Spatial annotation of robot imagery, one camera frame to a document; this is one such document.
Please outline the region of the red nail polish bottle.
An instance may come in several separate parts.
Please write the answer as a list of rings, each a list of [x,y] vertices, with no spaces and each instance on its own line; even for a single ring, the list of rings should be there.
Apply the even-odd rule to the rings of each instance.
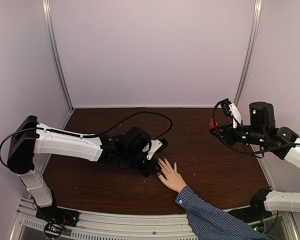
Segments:
[[[215,127],[218,127],[218,123],[215,123],[213,119],[210,120],[209,129],[213,130]]]

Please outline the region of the blue checked shirt forearm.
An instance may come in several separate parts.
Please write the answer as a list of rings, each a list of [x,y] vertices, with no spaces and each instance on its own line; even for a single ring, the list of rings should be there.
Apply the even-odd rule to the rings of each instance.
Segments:
[[[175,198],[185,210],[188,224],[200,240],[276,240],[253,230],[242,220],[214,207],[186,186]]]

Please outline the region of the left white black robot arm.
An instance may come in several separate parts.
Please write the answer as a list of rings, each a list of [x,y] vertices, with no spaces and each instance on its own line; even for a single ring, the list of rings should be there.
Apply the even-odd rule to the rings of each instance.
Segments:
[[[35,154],[60,155],[90,162],[120,165],[138,170],[143,177],[161,171],[153,158],[163,146],[140,127],[115,136],[83,134],[49,127],[28,116],[10,137],[7,168],[17,174],[37,206],[51,222],[62,218],[52,191],[33,162]]]

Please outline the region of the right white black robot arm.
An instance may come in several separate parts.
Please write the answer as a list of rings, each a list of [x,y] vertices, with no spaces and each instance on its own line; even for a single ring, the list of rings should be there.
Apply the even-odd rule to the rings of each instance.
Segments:
[[[253,102],[249,104],[249,114],[250,124],[245,125],[237,106],[223,99],[213,108],[209,132],[237,153],[257,158],[273,153],[300,169],[300,136],[288,127],[276,127],[274,106]],[[262,189],[252,197],[246,216],[256,221],[274,211],[300,213],[300,192]]]

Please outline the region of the pale hand with long nails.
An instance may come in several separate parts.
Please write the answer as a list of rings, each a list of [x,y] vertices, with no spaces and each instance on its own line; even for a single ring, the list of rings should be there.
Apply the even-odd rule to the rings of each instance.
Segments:
[[[179,194],[187,186],[187,184],[183,177],[178,173],[177,163],[174,162],[172,166],[166,158],[159,158],[158,163],[161,167],[161,171],[157,173],[160,181],[166,187]]]

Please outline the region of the round green circuit board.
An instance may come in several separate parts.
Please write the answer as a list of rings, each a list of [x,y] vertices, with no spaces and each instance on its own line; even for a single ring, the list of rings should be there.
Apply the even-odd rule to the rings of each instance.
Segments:
[[[60,237],[63,234],[64,230],[65,228],[63,226],[52,223],[47,223],[43,228],[44,234],[51,239]]]

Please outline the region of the right aluminium corner post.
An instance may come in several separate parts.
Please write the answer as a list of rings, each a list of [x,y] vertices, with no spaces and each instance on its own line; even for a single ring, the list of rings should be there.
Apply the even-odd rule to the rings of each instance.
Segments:
[[[262,6],[263,6],[262,0],[254,1],[246,54],[244,57],[243,67],[240,74],[236,94],[234,97],[234,104],[237,107],[239,106],[241,97],[243,95],[245,83],[248,78],[250,66],[253,59],[253,54],[254,54],[254,50],[255,50],[258,34],[259,34],[259,29],[260,29],[261,18],[262,18]]]

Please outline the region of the aluminium corner post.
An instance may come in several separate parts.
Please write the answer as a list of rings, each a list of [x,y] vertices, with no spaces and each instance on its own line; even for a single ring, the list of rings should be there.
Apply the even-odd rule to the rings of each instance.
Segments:
[[[73,103],[72,103],[72,100],[70,97],[70,93],[69,93],[69,90],[67,87],[64,71],[62,68],[61,58],[60,58],[60,54],[58,51],[57,39],[56,39],[56,35],[55,35],[52,11],[51,11],[51,1],[50,0],[42,0],[42,7],[43,7],[43,15],[45,18],[46,27],[47,27],[47,31],[48,31],[49,41],[50,41],[53,62],[54,62],[54,66],[55,66],[56,73],[57,73],[57,78],[60,83],[61,91],[62,91],[64,100],[66,102],[67,108],[69,110],[69,114],[72,114],[74,112],[75,108],[73,106]]]
[[[262,18],[262,6],[263,6],[262,0],[254,1],[246,54],[244,57],[243,67],[240,74],[236,94],[234,97],[234,104],[237,107],[239,106],[241,97],[243,95],[245,83],[248,78],[250,66],[253,59],[253,54],[254,54],[254,50],[255,50],[258,34],[259,34],[259,29],[260,29],[261,18]]]

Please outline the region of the left aluminium corner post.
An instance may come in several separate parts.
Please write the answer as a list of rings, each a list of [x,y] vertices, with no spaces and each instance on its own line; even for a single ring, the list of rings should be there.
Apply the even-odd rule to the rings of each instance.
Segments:
[[[57,78],[60,83],[61,91],[62,91],[64,100],[66,102],[67,108],[69,110],[69,114],[72,114],[74,112],[75,108],[73,106],[73,103],[72,103],[72,100],[70,97],[70,93],[69,93],[69,90],[67,87],[64,71],[62,68],[61,58],[60,58],[60,54],[58,51],[57,39],[56,39],[56,35],[55,35],[52,11],[51,11],[51,1],[50,0],[42,0],[42,7],[43,7],[43,15],[45,18],[46,27],[47,27],[47,31],[48,31],[49,41],[50,41],[53,62],[54,62],[54,66],[55,66],[56,73],[57,73]]]

